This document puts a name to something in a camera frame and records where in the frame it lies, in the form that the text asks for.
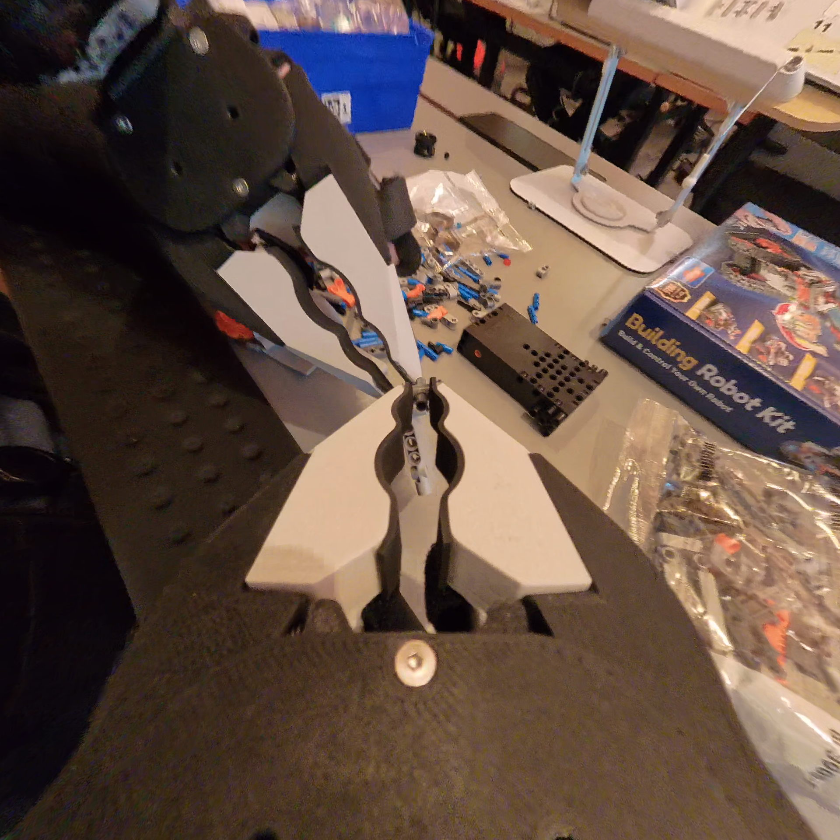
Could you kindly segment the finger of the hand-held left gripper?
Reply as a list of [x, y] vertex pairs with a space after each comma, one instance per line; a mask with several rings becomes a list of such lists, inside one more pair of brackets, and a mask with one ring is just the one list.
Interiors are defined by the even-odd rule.
[[350, 285], [359, 314], [383, 339], [398, 373], [419, 380], [421, 361], [396, 268], [385, 261], [333, 174], [306, 191], [300, 235], [312, 256]]
[[383, 365], [359, 351], [331, 306], [312, 295], [317, 273], [300, 248], [263, 227], [252, 231], [252, 243], [217, 270], [264, 323], [252, 330], [372, 396], [390, 391], [394, 384]]

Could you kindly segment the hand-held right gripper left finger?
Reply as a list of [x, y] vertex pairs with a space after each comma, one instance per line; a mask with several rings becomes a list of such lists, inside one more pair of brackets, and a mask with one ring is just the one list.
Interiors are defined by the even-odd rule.
[[399, 587], [403, 545], [392, 484], [403, 469], [403, 392], [393, 389], [318, 444], [245, 577], [258, 591], [364, 609]]

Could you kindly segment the grey perforated beam piece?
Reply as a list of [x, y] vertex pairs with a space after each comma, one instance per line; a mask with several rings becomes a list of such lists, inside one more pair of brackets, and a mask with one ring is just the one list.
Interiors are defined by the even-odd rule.
[[429, 412], [414, 408], [411, 422], [402, 432], [405, 472], [419, 497], [429, 496], [434, 490], [437, 435]]

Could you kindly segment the small clear white-label parts bag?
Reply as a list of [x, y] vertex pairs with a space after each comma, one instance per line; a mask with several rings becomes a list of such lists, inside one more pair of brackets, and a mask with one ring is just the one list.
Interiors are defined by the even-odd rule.
[[476, 171], [430, 170], [406, 186], [421, 246], [447, 259], [531, 251]]

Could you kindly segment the pile of small building parts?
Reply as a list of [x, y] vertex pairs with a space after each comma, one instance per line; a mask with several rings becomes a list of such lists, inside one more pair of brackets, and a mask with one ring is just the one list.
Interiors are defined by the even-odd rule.
[[[383, 361], [385, 342], [371, 322], [361, 314], [360, 298], [352, 284], [326, 264], [308, 258], [314, 271], [312, 295], [322, 298], [335, 311], [347, 329], [353, 347], [365, 356]], [[499, 308], [501, 280], [491, 283], [469, 283], [472, 276], [456, 266], [451, 274], [432, 274], [398, 278], [398, 297], [410, 324], [423, 324], [427, 329], [455, 331], [459, 326], [457, 308], [465, 309], [471, 321]]]

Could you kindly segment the black perforated motor block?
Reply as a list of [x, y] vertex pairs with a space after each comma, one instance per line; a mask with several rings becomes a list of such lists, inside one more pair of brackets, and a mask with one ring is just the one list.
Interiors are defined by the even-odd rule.
[[457, 351], [519, 404], [546, 438], [608, 376], [506, 303], [465, 327]]

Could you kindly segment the black dimpled pad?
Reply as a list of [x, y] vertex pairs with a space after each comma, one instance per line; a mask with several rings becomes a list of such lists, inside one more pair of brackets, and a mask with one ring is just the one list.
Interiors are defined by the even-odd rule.
[[231, 344], [105, 245], [3, 220], [2, 271], [137, 616], [196, 553], [242, 581], [306, 457]]

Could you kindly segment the blue plastic bin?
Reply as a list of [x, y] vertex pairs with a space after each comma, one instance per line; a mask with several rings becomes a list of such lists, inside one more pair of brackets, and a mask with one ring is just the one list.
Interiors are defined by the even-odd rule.
[[320, 101], [352, 134], [409, 130], [433, 32], [414, 22], [408, 32], [337, 34], [259, 30], [260, 44], [285, 52], [305, 71]]

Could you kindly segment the crinkled clear plastic bag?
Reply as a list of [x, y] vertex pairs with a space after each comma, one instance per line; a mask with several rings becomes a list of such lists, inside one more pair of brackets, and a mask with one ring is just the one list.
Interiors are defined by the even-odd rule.
[[411, 18], [400, 2], [271, 1], [246, 6], [255, 26], [267, 31], [406, 35], [410, 29]]

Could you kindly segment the large clear parts bag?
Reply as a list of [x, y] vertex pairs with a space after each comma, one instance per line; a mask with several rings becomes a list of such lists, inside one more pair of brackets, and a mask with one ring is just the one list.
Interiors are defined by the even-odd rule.
[[838, 447], [781, 453], [720, 446], [641, 400], [604, 510], [686, 610], [764, 765], [838, 839]]

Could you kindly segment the white book stand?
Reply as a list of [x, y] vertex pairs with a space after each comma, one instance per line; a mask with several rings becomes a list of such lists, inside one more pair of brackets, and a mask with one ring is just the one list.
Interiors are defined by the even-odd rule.
[[[805, 63], [784, 48], [749, 31], [724, 26], [717, 20], [697, 17], [681, 8], [685, 2], [591, 2], [589, 15], [616, 24], [626, 34], [654, 43], [683, 39], [715, 46], [724, 44], [768, 60], [773, 76], [760, 91], [760, 106], [776, 107], [793, 100], [805, 84]], [[589, 161], [596, 131], [623, 51], [610, 45], [591, 116], [574, 166], [558, 165], [514, 178], [511, 191], [542, 214], [576, 234], [604, 256], [638, 274], [652, 274], [693, 246], [692, 236], [675, 218], [710, 162], [717, 155], [737, 121], [747, 113], [746, 102], [734, 102], [700, 154], [674, 202], [655, 211], [599, 180], [590, 173]]]

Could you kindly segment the person's legs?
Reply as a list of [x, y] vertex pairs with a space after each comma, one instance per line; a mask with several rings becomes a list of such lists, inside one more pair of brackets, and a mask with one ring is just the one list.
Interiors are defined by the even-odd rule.
[[76, 751], [134, 625], [109, 542], [2, 294], [1, 829]]

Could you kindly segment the blue robot kit box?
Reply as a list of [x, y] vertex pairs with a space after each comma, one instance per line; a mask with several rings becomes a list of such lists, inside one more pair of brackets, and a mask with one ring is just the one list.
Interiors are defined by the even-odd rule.
[[601, 341], [754, 453], [838, 479], [835, 243], [746, 203]]

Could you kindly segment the wooden-edged table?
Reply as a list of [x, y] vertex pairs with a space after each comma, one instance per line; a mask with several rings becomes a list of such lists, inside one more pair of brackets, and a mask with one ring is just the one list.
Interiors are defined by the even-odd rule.
[[610, 45], [619, 45], [623, 57], [618, 69], [650, 82], [712, 111], [724, 112], [734, 102], [748, 104], [747, 112], [761, 110], [760, 91], [774, 74], [772, 64], [740, 49], [683, 39], [654, 43], [626, 34], [616, 24], [589, 15], [590, 2], [473, 1], [472, 6], [496, 14], [513, 24], [568, 46], [585, 56], [603, 60]]

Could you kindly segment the open instruction booklet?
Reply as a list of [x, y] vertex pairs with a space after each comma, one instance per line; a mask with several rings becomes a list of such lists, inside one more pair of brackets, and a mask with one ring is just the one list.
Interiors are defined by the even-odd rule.
[[800, 56], [808, 81], [839, 90], [838, 1], [699, 1], [685, 2], [681, 9]]

